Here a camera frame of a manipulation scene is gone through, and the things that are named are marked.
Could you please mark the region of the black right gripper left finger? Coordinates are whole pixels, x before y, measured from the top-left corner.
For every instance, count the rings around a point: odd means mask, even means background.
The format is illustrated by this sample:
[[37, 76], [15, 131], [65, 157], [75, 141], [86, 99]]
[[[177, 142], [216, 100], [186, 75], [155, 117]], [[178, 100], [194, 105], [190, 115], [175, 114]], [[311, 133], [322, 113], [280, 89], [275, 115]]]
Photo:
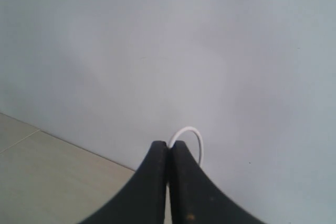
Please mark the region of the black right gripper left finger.
[[166, 143], [152, 142], [141, 165], [123, 188], [82, 223], [163, 223], [167, 158]]

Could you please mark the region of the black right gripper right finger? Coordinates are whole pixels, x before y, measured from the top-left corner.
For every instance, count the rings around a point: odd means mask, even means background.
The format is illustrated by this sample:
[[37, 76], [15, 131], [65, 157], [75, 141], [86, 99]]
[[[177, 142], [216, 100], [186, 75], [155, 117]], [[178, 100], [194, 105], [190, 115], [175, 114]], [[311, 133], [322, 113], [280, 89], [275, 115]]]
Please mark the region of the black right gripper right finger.
[[173, 223], [262, 223], [207, 177], [183, 141], [170, 149], [170, 205]]

